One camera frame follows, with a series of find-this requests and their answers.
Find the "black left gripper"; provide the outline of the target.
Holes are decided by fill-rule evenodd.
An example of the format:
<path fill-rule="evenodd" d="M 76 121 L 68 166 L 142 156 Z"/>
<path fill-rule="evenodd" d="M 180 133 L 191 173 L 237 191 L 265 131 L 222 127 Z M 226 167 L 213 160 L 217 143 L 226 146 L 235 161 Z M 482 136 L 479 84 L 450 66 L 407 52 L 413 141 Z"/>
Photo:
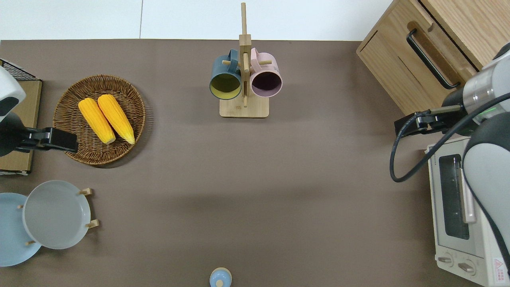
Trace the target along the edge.
<path fill-rule="evenodd" d="M 27 128 L 22 141 L 17 146 L 18 152 L 29 153 L 32 150 L 49 151 L 51 149 L 76 153 L 78 152 L 78 137 L 54 127 L 43 129 Z"/>

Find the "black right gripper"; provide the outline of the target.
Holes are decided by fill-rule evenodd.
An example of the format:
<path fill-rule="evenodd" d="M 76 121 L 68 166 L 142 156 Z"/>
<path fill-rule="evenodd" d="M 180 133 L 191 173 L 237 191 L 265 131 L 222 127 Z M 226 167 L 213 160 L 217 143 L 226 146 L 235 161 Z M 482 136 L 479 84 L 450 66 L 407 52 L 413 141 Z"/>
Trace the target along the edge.
<path fill-rule="evenodd" d="M 395 136 L 398 136 L 404 124 L 411 119 L 418 112 L 411 113 L 408 116 L 402 117 L 394 122 Z M 445 120 L 446 116 L 432 115 L 420 116 L 408 125 L 406 130 L 402 132 L 402 137 L 415 136 L 418 134 L 430 134 L 436 132 L 447 132 L 451 125 Z"/>

